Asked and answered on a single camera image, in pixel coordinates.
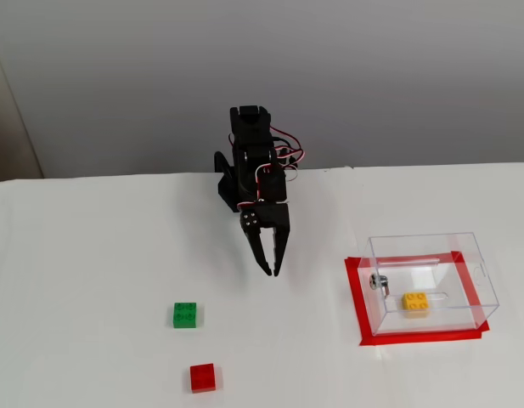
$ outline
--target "lego brick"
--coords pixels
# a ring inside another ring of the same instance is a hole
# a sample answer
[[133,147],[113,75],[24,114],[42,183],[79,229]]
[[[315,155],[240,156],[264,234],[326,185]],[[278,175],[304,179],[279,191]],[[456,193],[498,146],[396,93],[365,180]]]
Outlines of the lego brick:
[[429,312],[430,304],[423,292],[408,292],[403,295],[403,308],[413,313],[407,313],[407,317],[419,318],[426,317]]
[[195,329],[196,315],[196,303],[175,303],[173,327],[176,329]]
[[204,393],[217,389],[213,364],[192,365],[190,367],[192,393]]

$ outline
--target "robotic arm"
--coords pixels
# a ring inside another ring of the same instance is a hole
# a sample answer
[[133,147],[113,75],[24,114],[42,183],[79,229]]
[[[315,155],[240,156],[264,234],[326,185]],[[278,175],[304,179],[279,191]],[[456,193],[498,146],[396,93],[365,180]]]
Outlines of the robotic arm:
[[[297,169],[305,153],[296,138],[271,127],[271,115],[261,106],[232,108],[230,118],[234,165],[230,167],[221,152],[215,153],[215,171],[223,173],[218,194],[234,213],[240,213],[241,228],[257,263],[268,276],[278,276],[290,233],[288,205],[284,202],[285,168]],[[271,130],[293,138],[299,148],[293,149],[288,140],[273,136]],[[275,146],[275,141],[285,144]],[[273,273],[263,253],[261,228],[273,228]]]

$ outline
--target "white tabletop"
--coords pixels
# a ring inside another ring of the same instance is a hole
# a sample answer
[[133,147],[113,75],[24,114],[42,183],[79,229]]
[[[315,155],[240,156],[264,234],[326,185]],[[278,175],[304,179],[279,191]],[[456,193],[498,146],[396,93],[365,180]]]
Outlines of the white tabletop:
[[[255,263],[218,180],[0,184],[0,408],[524,401],[524,165],[301,171],[278,278]],[[359,347],[343,263],[356,242],[463,231],[501,303],[491,331]],[[201,306],[200,329],[169,326],[181,301]],[[203,363],[223,384],[191,394],[188,369]]]

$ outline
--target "clear plastic box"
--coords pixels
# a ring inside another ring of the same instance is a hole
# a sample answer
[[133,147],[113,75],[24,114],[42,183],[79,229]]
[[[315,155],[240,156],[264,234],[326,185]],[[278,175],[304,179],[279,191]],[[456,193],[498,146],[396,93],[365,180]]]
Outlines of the clear plastic box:
[[371,237],[358,273],[373,335],[477,329],[499,306],[472,233]]

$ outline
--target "red tape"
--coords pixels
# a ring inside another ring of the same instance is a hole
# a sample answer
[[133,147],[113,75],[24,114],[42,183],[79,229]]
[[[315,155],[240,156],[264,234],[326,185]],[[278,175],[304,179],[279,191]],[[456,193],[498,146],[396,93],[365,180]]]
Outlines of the red tape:
[[[465,295],[472,306],[479,305],[479,298],[476,294],[475,287],[471,281],[471,277],[467,266],[465,265],[464,257],[461,252],[451,252],[449,254],[424,255],[421,257],[401,257],[401,258],[380,258],[378,260],[384,262],[407,262],[417,261],[421,259],[438,258],[439,262],[454,262],[458,270],[459,278],[462,280]],[[345,259],[347,267],[348,281],[350,282],[350,289],[352,292],[352,299],[354,301],[354,308],[356,309],[356,316],[358,317],[358,324],[360,332],[362,333],[362,342],[360,346],[381,346],[385,344],[402,344],[402,343],[430,343],[430,342],[452,342],[455,340],[471,340],[482,337],[483,332],[490,330],[488,322],[485,321],[475,330],[460,330],[460,331],[434,331],[434,332],[416,332],[416,333],[399,333],[399,334],[380,334],[373,336],[371,326],[369,325],[369,317],[367,316],[367,309],[363,300],[362,286],[358,274],[358,266],[361,258]]]

